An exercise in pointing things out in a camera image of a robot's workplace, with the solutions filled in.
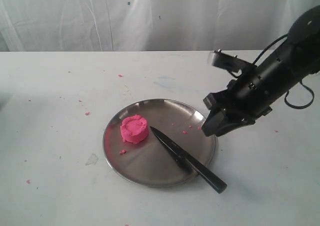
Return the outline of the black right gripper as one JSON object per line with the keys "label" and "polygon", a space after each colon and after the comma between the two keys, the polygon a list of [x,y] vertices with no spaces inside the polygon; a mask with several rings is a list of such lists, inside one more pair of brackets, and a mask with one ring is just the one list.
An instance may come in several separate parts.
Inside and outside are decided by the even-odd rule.
{"label": "black right gripper", "polygon": [[232,79],[225,90],[209,93],[203,102],[209,110],[201,126],[206,137],[220,137],[254,125],[259,117],[272,110],[272,74],[261,70],[245,73]]}

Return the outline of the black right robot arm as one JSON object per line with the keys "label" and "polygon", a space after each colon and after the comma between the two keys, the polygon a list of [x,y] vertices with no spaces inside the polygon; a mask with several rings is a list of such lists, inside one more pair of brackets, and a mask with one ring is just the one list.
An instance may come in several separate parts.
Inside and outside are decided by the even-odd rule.
{"label": "black right robot arm", "polygon": [[320,7],[302,14],[281,37],[280,44],[260,65],[213,51],[212,65],[234,78],[225,90],[203,100],[210,111],[201,130],[205,136],[223,136],[272,111],[271,104],[297,83],[320,70]]}

